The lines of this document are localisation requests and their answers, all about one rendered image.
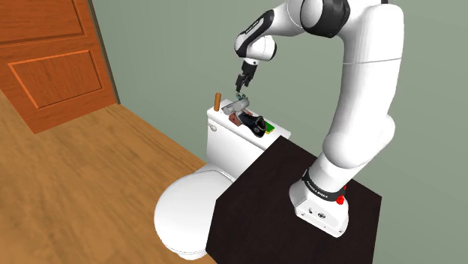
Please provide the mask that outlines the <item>grey cylinder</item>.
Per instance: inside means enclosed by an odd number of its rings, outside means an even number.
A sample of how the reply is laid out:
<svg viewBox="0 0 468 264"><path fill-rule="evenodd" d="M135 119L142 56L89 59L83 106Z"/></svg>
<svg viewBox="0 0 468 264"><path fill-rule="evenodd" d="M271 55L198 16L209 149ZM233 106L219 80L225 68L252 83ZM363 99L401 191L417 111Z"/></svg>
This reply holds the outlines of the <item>grey cylinder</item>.
<svg viewBox="0 0 468 264"><path fill-rule="evenodd" d="M227 104L226 106L222 108L222 110L225 115L229 116L232 113L243 111L249 105L250 105L250 101L248 100L247 97L244 97L241 100L237 100L236 102Z"/></svg>

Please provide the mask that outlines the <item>black shoe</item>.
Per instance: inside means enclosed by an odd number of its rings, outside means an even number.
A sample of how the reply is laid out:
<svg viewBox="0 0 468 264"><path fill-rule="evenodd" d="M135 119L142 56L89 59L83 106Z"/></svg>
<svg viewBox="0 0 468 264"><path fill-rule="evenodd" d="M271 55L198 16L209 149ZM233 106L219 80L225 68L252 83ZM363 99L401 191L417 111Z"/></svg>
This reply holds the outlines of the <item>black shoe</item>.
<svg viewBox="0 0 468 264"><path fill-rule="evenodd" d="M238 111L235 113L237 119L246 127L250 129L250 131L259 138L262 138L266 133L266 121L261 116L253 116L249 115L246 112Z"/></svg>

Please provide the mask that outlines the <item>white toilet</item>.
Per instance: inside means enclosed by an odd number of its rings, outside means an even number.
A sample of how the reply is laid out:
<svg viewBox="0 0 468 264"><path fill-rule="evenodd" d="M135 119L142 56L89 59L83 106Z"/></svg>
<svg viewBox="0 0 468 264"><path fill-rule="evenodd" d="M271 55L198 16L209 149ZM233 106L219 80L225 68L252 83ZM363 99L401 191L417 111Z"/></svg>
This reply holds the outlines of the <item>white toilet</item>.
<svg viewBox="0 0 468 264"><path fill-rule="evenodd" d="M166 248L186 260L206 255L216 199L278 138L291 132L270 120L273 130L257 137L221 109L206 111L207 164L174 181L160 196L154 228Z"/></svg>

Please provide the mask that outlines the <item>brown wooden door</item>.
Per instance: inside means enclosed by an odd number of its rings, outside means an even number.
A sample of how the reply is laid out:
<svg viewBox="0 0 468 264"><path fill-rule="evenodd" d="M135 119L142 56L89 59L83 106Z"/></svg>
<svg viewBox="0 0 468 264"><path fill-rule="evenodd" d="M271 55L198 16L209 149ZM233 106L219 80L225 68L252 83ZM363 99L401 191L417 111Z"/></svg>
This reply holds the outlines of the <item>brown wooden door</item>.
<svg viewBox="0 0 468 264"><path fill-rule="evenodd" d="M35 134L117 103L92 0L0 0L0 90Z"/></svg>

